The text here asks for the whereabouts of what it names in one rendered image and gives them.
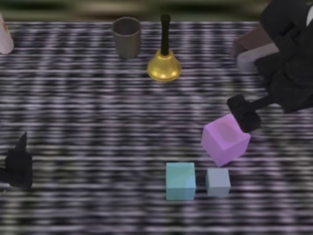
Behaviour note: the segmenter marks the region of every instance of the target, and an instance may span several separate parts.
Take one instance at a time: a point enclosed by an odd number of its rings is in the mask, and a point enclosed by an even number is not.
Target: bell
[[[147,66],[148,75],[158,82],[174,81],[180,76],[181,65],[169,49],[168,35],[171,17],[168,14],[161,16],[162,22],[162,41],[161,49],[157,50],[155,56]]]

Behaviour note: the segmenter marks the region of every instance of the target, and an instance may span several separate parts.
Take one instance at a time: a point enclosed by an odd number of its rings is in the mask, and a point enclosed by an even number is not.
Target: metal cup
[[[117,54],[124,59],[135,58],[140,52],[141,23],[132,17],[122,17],[113,22],[113,40]]]
[[[13,39],[0,14],[0,53],[9,54],[14,48]]]

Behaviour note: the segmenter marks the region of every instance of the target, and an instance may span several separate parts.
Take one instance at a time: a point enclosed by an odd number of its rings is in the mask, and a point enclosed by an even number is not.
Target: green background
[[[0,0],[6,21],[256,21],[269,0]]]

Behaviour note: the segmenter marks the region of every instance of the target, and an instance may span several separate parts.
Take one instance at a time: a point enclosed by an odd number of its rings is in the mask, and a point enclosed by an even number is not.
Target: cube
[[[195,164],[166,163],[166,200],[193,200],[195,194]]]
[[[204,126],[201,146],[221,167],[246,152],[250,137],[242,132],[234,116],[228,114]]]
[[[205,176],[206,192],[208,196],[225,197],[230,190],[230,179],[228,169],[209,168]]]

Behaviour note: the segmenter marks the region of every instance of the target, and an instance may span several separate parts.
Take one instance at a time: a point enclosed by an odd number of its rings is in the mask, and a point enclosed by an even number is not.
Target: black object
[[[0,181],[15,188],[31,188],[33,183],[32,156],[26,152],[25,132],[14,149],[9,149],[5,158],[5,168],[0,169]]]
[[[284,113],[313,107],[313,23],[306,25],[310,7],[304,0],[272,0],[260,23],[279,48],[255,66],[268,95],[254,102],[237,95],[227,105],[243,132],[260,128],[256,110],[273,103]]]
[[[161,15],[162,24],[162,39],[161,39],[161,55],[167,56],[169,54],[169,30],[170,30],[171,16],[168,14]]]

